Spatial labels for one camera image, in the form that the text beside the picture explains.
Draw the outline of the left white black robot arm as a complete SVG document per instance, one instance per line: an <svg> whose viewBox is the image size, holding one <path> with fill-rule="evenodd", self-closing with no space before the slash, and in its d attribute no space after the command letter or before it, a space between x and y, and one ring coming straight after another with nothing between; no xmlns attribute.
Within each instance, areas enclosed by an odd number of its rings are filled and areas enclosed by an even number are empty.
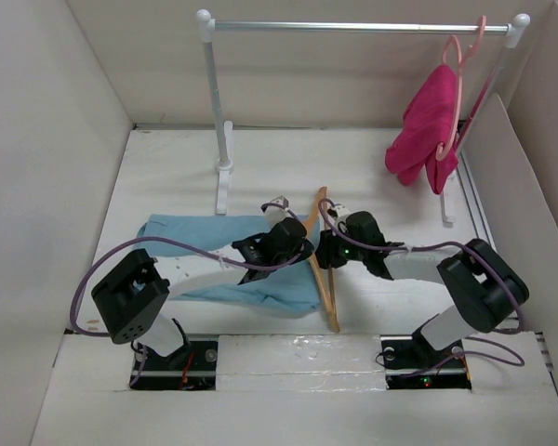
<svg viewBox="0 0 558 446"><path fill-rule="evenodd" d="M180 323L161 314L168 298L264 280L313 253L307 230L293 217L215 251L181 247L193 254L154 257L144 248L134 249L91 291L113 343L136 342L145 357L158 358L171 370L185 366L193 347Z"/></svg>

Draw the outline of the wooden clothes hanger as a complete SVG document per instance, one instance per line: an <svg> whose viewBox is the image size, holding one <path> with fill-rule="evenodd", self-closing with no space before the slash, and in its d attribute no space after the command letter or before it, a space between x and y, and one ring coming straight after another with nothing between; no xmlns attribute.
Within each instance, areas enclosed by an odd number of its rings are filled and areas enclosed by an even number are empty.
<svg viewBox="0 0 558 446"><path fill-rule="evenodd" d="M318 205L322 199L326 197L327 187L321 187L315 194L312 201L311 210L303 222L303 226L307 231L307 239L312 239L312 233L315 225L319 223ZM328 328L338 334L340 332L337 307L335 302L335 283L333 270L324 271L320 268L317 258L312 255L308 258L308 263L312 269L312 275L315 279L317 290L320 296L322 308L326 316Z"/></svg>

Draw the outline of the light blue trousers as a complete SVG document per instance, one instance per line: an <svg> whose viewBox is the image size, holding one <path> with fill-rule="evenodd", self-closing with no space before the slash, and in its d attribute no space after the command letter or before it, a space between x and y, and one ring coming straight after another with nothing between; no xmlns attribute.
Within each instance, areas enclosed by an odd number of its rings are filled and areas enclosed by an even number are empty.
<svg viewBox="0 0 558 446"><path fill-rule="evenodd" d="M267 312L303 317L321 307L309 263L305 260L243 283L246 269L198 256L179 246L152 241L167 239L206 252L245 262L231 243L268 232L264 216L152 215L137 236L149 256L157 258L160 275L169 280L172 300L204 300L264 308Z"/></svg>

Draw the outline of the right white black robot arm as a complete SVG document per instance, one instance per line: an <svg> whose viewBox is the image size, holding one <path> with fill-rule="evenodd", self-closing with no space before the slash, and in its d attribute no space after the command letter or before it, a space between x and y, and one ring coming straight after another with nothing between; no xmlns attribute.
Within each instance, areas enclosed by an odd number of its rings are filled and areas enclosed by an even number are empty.
<svg viewBox="0 0 558 446"><path fill-rule="evenodd" d="M351 212L332 203L320 214L327 226L316 249L322 269L338 269L355 261L383 280L436 283L450 296L451 306L411 335L406 377L460 360L468 353L460 345L462 339L499 332L500 324L511 315L518 317L513 331L522 331L521 306L529 290L488 242L475 238L465 244L410 246L387 241L367 211Z"/></svg>

